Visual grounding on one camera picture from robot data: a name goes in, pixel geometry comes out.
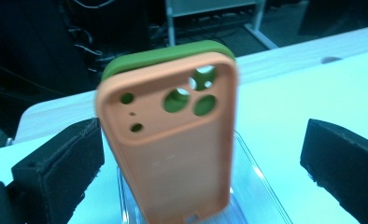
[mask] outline white table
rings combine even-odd
[[[350,42],[351,37],[361,42],[359,38],[368,39],[368,29],[338,37],[341,43]],[[293,53],[306,46],[312,48],[320,41],[276,49],[275,53],[280,55],[291,50]],[[308,119],[336,123],[368,138],[368,44],[363,41],[357,48],[350,44],[347,49],[354,50],[351,55],[356,56],[353,57],[344,52],[343,46],[336,51],[326,50],[326,54],[322,54],[321,49],[313,49],[314,59],[303,59],[305,65],[282,64],[287,57],[271,57],[275,62],[265,60],[261,67],[274,64],[276,68],[286,68],[283,72],[287,74],[268,68],[270,73],[264,74],[263,79],[263,70],[257,73],[261,68],[251,62],[274,55],[273,50],[237,60],[241,85],[235,129],[248,144],[293,223],[357,223],[333,196],[311,181],[299,164]],[[305,57],[309,52],[296,53]],[[319,60],[324,56],[345,59],[321,65]],[[9,183],[12,178],[9,168],[64,127],[95,117],[94,95],[94,91],[85,92],[29,108],[21,118],[15,144],[0,148],[0,179]],[[70,223],[117,223],[120,220],[116,163],[106,146],[105,141],[106,164],[87,189]]]

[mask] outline foam block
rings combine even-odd
[[[98,119],[69,126],[12,167],[28,223],[67,223],[104,164]]]
[[[360,223],[368,223],[368,140],[321,120],[308,122],[301,165]]]

